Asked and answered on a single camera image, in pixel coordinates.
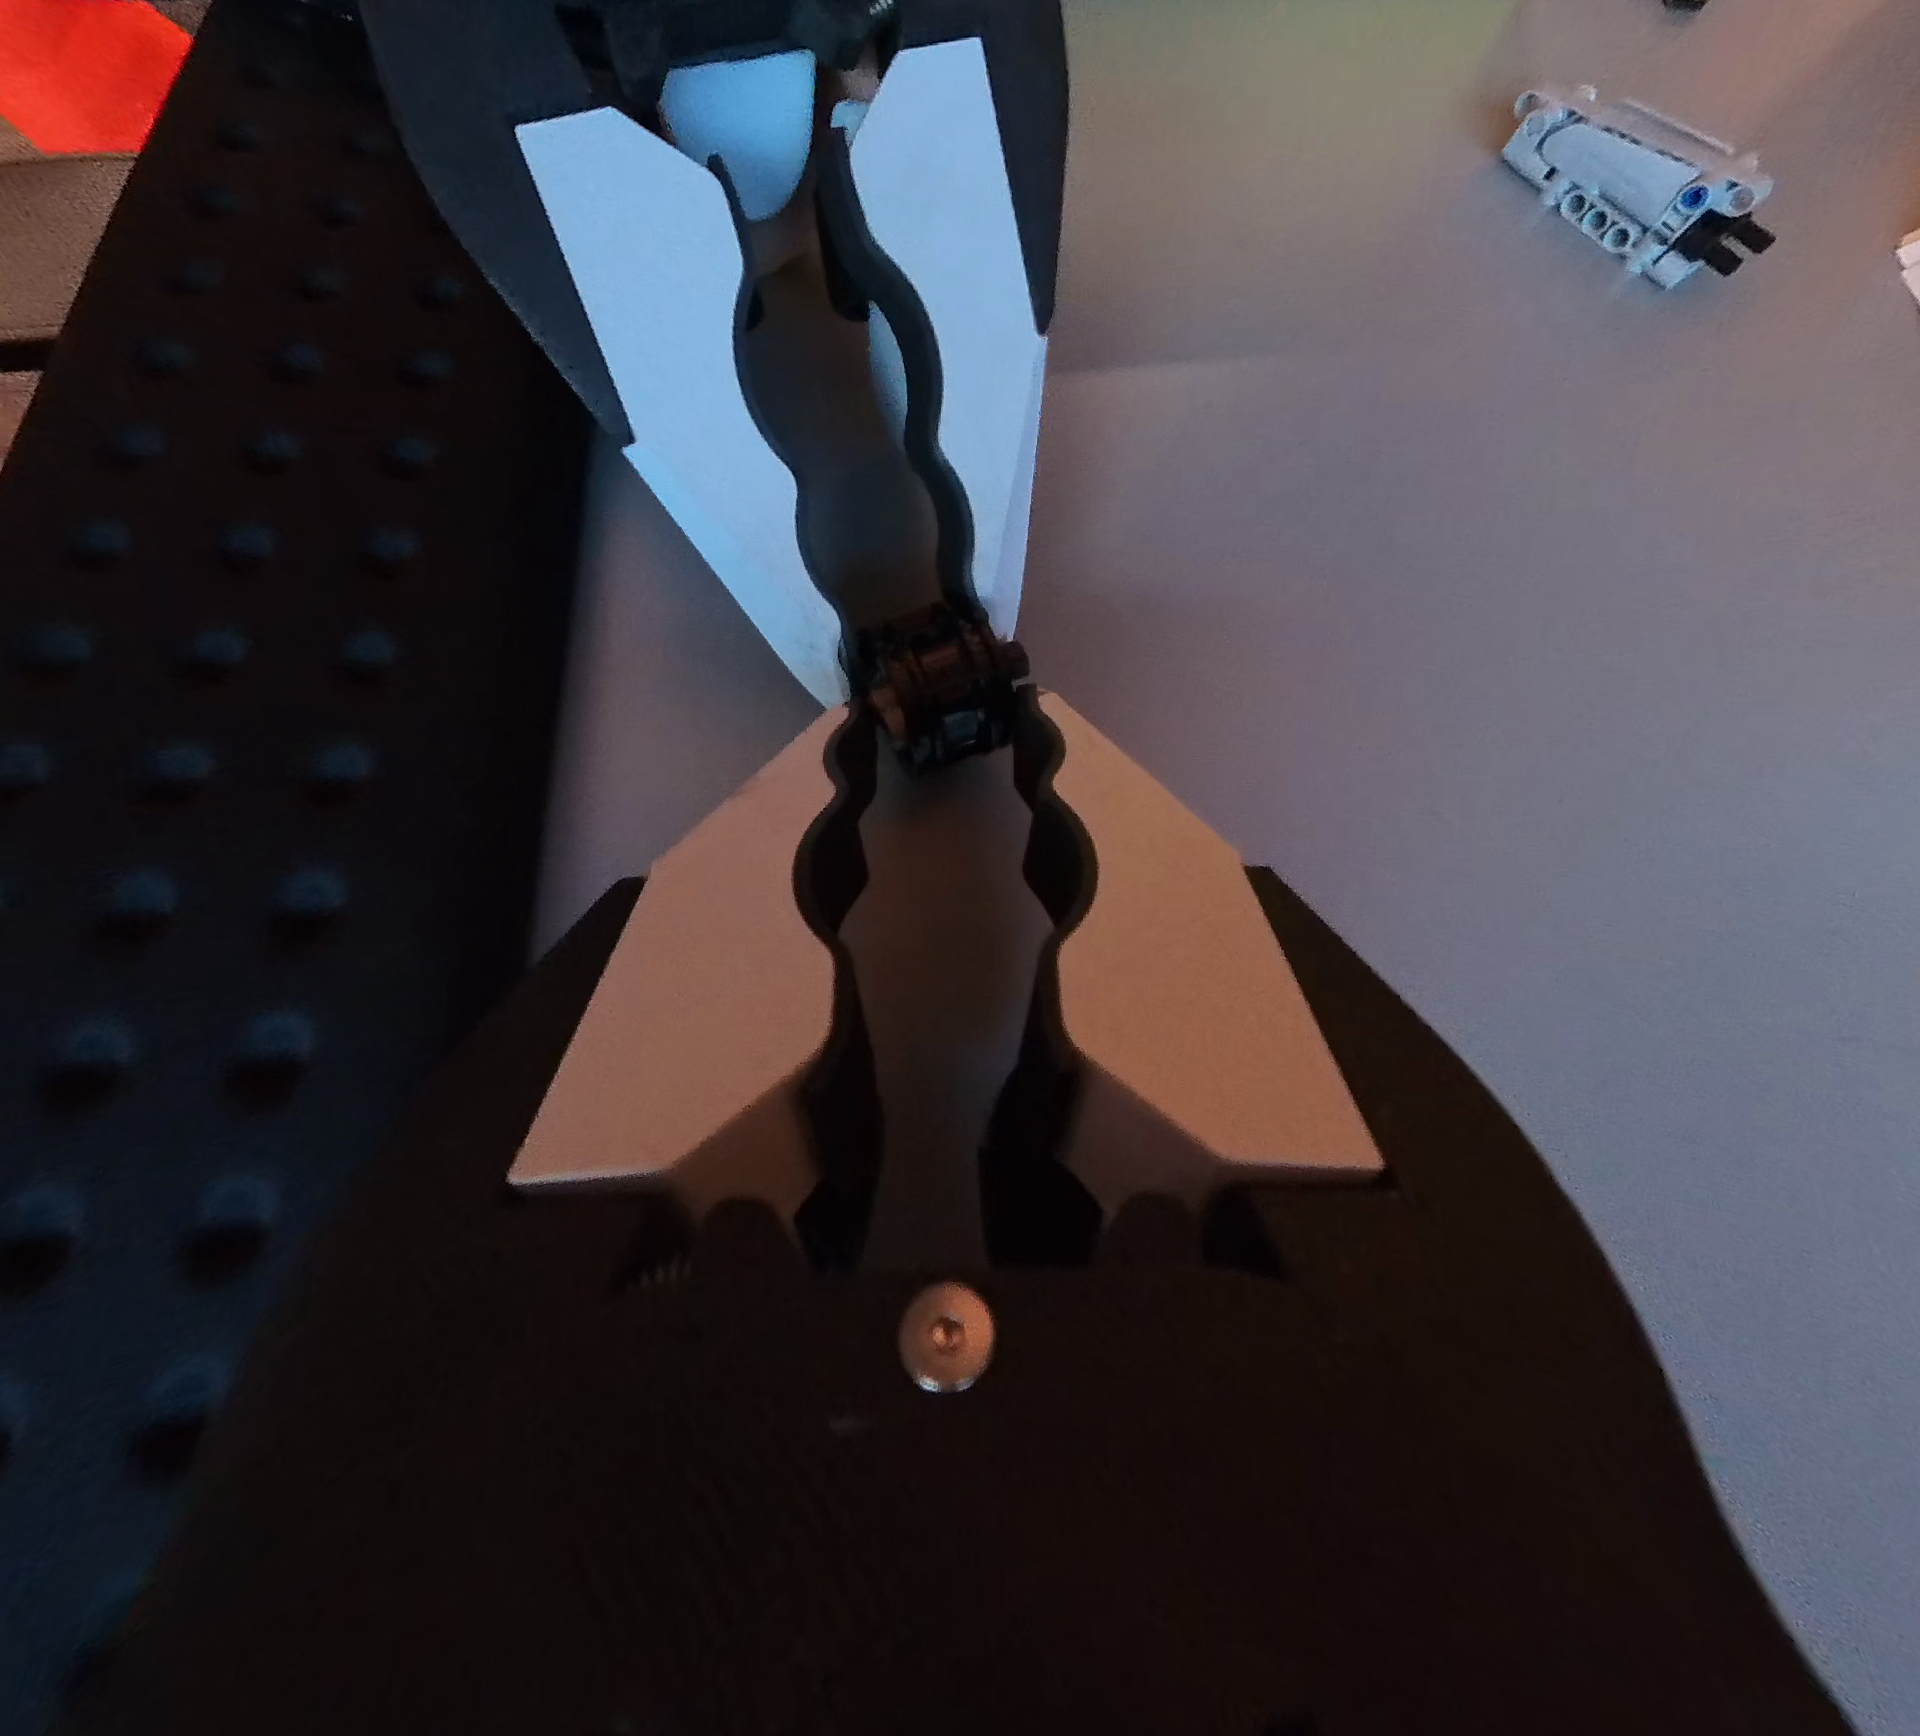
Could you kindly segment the red cloth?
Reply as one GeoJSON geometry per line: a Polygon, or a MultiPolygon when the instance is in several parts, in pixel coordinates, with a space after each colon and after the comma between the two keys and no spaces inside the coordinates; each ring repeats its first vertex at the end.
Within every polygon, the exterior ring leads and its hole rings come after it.
{"type": "Polygon", "coordinates": [[[3,117],[49,157],[136,155],[191,33],[140,0],[3,0],[3,117]]]}

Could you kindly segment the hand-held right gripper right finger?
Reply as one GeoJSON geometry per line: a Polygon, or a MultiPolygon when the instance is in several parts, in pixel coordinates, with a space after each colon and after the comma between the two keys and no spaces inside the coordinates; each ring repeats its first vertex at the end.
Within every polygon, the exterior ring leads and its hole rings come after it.
{"type": "Polygon", "coordinates": [[[988,1157],[1078,1183],[1369,1183],[1382,1155],[1238,852],[1026,693],[1022,881],[1048,916],[988,1157]]]}

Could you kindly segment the black toy wheel hub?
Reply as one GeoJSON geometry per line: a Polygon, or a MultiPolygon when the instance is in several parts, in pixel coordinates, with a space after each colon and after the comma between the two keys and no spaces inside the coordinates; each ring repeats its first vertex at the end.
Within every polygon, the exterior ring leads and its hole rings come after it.
{"type": "Polygon", "coordinates": [[[856,686],[911,774],[1004,749],[1031,656],[969,605],[940,601],[856,632],[856,686]]]}

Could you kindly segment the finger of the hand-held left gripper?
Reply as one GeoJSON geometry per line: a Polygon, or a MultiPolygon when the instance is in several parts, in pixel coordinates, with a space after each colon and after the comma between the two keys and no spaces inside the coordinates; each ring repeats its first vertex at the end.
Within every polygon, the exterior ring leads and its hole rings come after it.
{"type": "Polygon", "coordinates": [[[1036,329],[988,57],[978,37],[899,53],[841,101],[869,234],[921,301],[939,354],[932,438],[966,496],[972,592],[1019,626],[1045,403],[1036,329]]]}
{"type": "Polygon", "coordinates": [[[842,622],[804,569],[798,484],[738,369],[750,267],[724,179],[617,108],[516,140],[635,437],[628,460],[786,670],[849,696],[842,622]]]}

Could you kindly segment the person's left hand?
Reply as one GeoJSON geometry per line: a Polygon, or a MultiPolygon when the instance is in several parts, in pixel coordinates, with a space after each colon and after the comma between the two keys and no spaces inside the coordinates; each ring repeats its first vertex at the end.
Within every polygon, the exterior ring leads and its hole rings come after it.
{"type": "Polygon", "coordinates": [[[775,217],[750,222],[747,240],[756,295],[770,318],[837,310],[812,202],[794,202],[775,217]]]}

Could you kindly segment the grey toy brick assembly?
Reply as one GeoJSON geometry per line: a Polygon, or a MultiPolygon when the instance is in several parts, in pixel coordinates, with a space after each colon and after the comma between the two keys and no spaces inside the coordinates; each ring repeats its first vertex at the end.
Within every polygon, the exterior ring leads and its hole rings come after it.
{"type": "Polygon", "coordinates": [[[1733,278],[1775,244],[1761,222],[1775,183],[1757,155],[1593,86],[1529,89],[1512,117],[1502,162],[1646,284],[1672,290],[1700,270],[1733,278]]]}

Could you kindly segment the grey desk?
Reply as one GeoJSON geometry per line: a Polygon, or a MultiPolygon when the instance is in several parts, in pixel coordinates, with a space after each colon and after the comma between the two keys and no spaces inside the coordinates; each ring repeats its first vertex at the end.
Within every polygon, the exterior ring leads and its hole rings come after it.
{"type": "Polygon", "coordinates": [[[1916,0],[1066,0],[1020,632],[1549,1155],[1751,1556],[1916,1733],[1916,0]],[[1522,93],[1740,155],[1666,290],[1522,93]]]}

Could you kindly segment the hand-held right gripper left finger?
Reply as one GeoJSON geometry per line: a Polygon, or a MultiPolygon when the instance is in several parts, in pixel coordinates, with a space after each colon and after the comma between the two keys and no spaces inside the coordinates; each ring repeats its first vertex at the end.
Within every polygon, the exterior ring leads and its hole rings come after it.
{"type": "Polygon", "coordinates": [[[516,1190],[871,1190],[878,1099],[845,924],[873,716],[822,715],[646,877],[508,1170],[516,1190]]]}

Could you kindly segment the beige fabric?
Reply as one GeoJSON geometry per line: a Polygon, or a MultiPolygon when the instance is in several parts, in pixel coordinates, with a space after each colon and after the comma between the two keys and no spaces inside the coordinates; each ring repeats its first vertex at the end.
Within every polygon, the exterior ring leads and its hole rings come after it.
{"type": "Polygon", "coordinates": [[[4,346],[58,337],[132,168],[132,157],[3,165],[4,346]]]}

